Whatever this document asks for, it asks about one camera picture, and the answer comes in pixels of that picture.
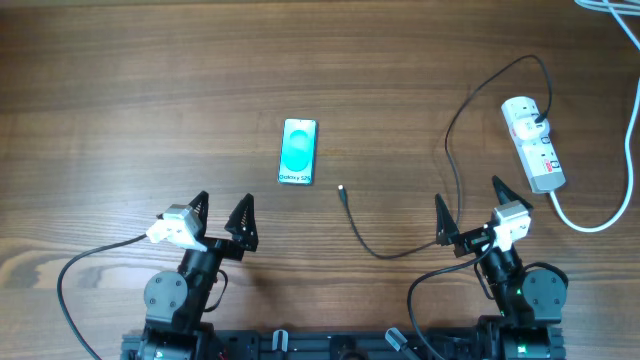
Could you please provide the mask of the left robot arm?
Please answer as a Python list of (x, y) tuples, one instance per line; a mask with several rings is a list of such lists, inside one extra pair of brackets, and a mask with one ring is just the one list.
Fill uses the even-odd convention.
[(208, 237), (209, 194), (200, 192), (189, 204), (173, 204), (146, 231), (153, 243), (166, 240), (184, 250), (175, 271), (154, 275), (144, 289), (145, 326), (137, 339), (122, 342), (123, 359), (225, 359), (227, 350), (212, 324), (202, 320), (218, 305), (207, 304), (224, 272), (225, 259), (241, 261), (259, 244), (254, 196), (246, 194), (229, 215), (229, 239)]

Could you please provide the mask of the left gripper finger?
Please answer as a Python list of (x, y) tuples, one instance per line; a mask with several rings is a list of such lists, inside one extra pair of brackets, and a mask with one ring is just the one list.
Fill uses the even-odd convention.
[(201, 191), (189, 204), (186, 223), (193, 235), (204, 235), (207, 229), (209, 194)]
[(254, 196), (247, 193), (229, 216), (224, 229), (232, 235), (232, 240), (244, 250), (255, 252), (259, 237), (255, 221)]

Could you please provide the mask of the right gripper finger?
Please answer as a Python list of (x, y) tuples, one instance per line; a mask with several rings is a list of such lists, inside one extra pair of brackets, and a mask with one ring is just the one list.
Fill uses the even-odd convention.
[(436, 243), (439, 245), (451, 245), (459, 235), (459, 229), (451, 213), (440, 194), (435, 195)]
[(494, 175), (492, 177), (492, 184), (501, 205), (505, 205), (513, 201), (519, 201), (526, 209), (533, 208), (527, 200), (512, 191), (498, 176)]

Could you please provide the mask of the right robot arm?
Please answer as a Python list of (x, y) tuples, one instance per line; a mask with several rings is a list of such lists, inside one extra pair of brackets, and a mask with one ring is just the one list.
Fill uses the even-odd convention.
[(440, 195), (435, 196), (436, 243), (452, 245), (458, 258), (471, 255), (485, 295), (500, 314), (481, 316), (468, 328), (425, 332), (444, 359), (564, 359), (562, 308), (569, 279), (543, 262), (525, 265), (515, 243), (529, 233), (533, 206), (498, 177), (492, 178), (499, 205), (484, 225), (462, 232)]

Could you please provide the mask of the turquoise Galaxy S25 smartphone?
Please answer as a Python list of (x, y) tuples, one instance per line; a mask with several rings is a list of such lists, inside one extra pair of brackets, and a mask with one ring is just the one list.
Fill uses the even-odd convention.
[(317, 121), (286, 119), (284, 121), (278, 182), (311, 185), (315, 166)]

